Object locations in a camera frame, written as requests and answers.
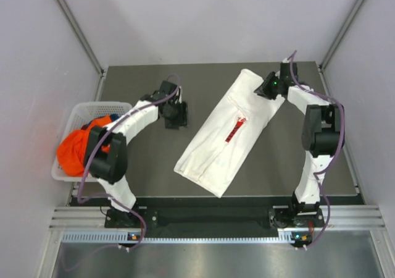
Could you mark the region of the orange t-shirt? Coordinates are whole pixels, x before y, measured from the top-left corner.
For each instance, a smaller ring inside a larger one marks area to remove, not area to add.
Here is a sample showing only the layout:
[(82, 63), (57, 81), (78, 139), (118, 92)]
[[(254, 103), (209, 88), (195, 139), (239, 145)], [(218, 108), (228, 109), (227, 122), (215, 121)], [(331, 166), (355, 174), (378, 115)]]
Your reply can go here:
[(58, 146), (56, 155), (59, 165), (66, 175), (70, 177), (81, 177), (84, 173), (84, 157), (88, 143), (89, 131), (98, 125), (82, 130), (78, 128), (71, 132)]

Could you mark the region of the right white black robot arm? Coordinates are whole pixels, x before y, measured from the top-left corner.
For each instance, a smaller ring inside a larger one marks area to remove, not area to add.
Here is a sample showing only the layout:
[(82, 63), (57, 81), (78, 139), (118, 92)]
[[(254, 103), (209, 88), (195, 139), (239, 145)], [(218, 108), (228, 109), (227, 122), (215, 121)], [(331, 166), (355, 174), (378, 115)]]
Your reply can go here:
[(344, 145), (344, 108), (297, 79), (297, 64), (285, 59), (278, 72), (270, 72), (255, 94), (274, 101), (284, 98), (304, 115), (301, 143), (305, 162), (299, 185), (286, 209), (273, 208), (271, 221), (278, 227), (305, 227), (322, 216), (322, 183), (330, 164)]

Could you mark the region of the aluminium frame rail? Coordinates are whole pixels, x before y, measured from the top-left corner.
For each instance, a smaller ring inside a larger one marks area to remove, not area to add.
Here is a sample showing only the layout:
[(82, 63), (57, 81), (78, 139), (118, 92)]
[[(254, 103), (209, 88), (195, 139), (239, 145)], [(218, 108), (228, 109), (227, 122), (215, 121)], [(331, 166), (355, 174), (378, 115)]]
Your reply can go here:
[[(70, 230), (103, 229), (107, 207), (58, 207), (54, 210), (50, 228)], [(323, 218), (330, 216), (326, 230), (384, 230), (383, 217), (374, 205), (332, 205), (322, 207)]]

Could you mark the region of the left aluminium corner post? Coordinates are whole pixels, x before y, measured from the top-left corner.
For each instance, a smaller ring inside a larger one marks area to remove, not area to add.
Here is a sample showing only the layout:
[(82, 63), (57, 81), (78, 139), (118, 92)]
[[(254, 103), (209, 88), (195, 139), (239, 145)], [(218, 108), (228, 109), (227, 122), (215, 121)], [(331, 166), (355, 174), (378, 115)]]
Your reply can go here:
[(79, 44), (81, 45), (84, 52), (88, 56), (89, 61), (91, 62), (92, 66), (94, 67), (95, 71), (98, 73), (98, 75), (102, 76), (104, 74), (104, 68), (99, 63), (98, 58), (96, 57), (91, 45), (89, 44), (85, 34), (83, 33), (83, 30), (81, 29), (80, 24), (77, 22), (77, 19), (75, 18), (67, 1), (66, 0), (56, 0), (56, 3), (60, 7), (63, 15), (65, 16), (68, 24), (70, 25), (70, 28), (74, 32)]

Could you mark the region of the white t-shirt red print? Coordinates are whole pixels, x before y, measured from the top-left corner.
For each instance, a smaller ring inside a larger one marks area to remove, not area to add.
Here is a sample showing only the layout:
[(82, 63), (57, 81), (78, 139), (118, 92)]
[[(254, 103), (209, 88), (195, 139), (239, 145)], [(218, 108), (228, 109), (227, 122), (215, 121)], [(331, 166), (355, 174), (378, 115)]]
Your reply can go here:
[(255, 94), (263, 79), (242, 69), (174, 167), (174, 171), (220, 198), (232, 183), (263, 129), (285, 99)]

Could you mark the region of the navy blue t-shirt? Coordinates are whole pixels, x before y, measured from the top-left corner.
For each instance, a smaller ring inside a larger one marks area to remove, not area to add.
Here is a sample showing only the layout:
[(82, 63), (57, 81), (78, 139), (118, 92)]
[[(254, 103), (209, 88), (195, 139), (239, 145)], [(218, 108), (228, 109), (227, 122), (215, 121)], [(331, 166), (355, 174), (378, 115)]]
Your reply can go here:
[(91, 126), (92, 123), (94, 125), (98, 125), (98, 126), (102, 127), (102, 126), (104, 126), (106, 124), (109, 124), (111, 122), (116, 121), (118, 118), (119, 118), (118, 114), (109, 114), (109, 115), (106, 115), (106, 116), (97, 117), (97, 118), (89, 121), (87, 124), (82, 125), (81, 129), (82, 130), (88, 129)]

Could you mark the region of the aluminium corner post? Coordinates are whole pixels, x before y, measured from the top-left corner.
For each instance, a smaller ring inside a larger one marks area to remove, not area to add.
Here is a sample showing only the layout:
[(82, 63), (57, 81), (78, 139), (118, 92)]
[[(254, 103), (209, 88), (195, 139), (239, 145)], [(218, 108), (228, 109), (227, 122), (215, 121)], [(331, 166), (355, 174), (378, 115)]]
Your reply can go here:
[(88, 56), (89, 61), (91, 62), (92, 66), (94, 67), (95, 71), (98, 73), (98, 75), (102, 76), (104, 74), (104, 68), (99, 63), (98, 58), (96, 57), (91, 45), (89, 44), (85, 34), (83, 33), (83, 30), (81, 29), (80, 24), (77, 22), (77, 19), (75, 18), (67, 1), (66, 0), (56, 0), (56, 3), (60, 7), (63, 15), (65, 16), (68, 24), (70, 25), (70, 28), (74, 32), (79, 44), (81, 45), (84, 52)]
[(358, 16), (365, 2), (366, 0), (355, 0), (352, 3), (352, 7), (350, 11), (347, 13), (346, 18), (341, 24), (340, 29), (338, 30), (334, 40), (330, 44), (328, 51), (325, 53), (322, 62), (318, 65), (318, 68), (321, 71), (324, 71), (328, 67), (329, 63), (331, 62), (333, 56), (337, 52), (340, 44), (343, 42), (343, 39), (346, 37), (349, 29), (354, 23), (356, 17)]

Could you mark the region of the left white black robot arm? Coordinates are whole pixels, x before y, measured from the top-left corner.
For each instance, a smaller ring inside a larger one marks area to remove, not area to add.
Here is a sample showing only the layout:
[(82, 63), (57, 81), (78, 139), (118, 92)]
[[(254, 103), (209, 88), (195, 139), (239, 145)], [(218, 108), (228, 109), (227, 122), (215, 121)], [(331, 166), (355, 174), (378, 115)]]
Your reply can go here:
[(178, 130), (188, 124), (188, 105), (180, 85), (168, 80), (152, 94), (144, 95), (124, 115), (105, 126), (89, 130), (83, 161), (83, 178), (93, 176), (110, 201), (106, 227), (136, 227), (140, 212), (136, 196), (126, 180), (128, 144), (148, 125), (159, 119), (165, 128)]

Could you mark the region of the white plastic laundry basket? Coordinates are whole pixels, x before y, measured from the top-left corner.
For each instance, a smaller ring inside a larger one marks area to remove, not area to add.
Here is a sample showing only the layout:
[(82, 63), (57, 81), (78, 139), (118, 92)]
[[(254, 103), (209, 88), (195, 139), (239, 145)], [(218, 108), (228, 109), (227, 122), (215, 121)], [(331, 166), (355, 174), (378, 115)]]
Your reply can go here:
[(71, 111), (64, 135), (56, 150), (52, 177), (64, 182), (79, 182), (84, 172), (83, 161), (89, 131), (116, 121), (132, 108), (117, 101), (98, 101), (77, 104)]

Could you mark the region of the right aluminium corner post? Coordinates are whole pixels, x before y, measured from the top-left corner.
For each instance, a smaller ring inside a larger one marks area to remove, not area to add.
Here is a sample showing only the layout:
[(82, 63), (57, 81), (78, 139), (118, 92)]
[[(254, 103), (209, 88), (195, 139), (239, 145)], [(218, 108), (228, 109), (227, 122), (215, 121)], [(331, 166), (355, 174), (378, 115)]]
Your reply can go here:
[(321, 71), (324, 71), (328, 67), (329, 63), (331, 62), (333, 56), (337, 52), (340, 44), (343, 42), (343, 39), (346, 37), (349, 29), (354, 23), (356, 17), (358, 16), (365, 2), (366, 0), (355, 0), (352, 3), (352, 7), (350, 11), (347, 13), (346, 18), (341, 24), (340, 29), (338, 30), (334, 40), (330, 44), (328, 51), (325, 53), (322, 62), (318, 65), (318, 68)]

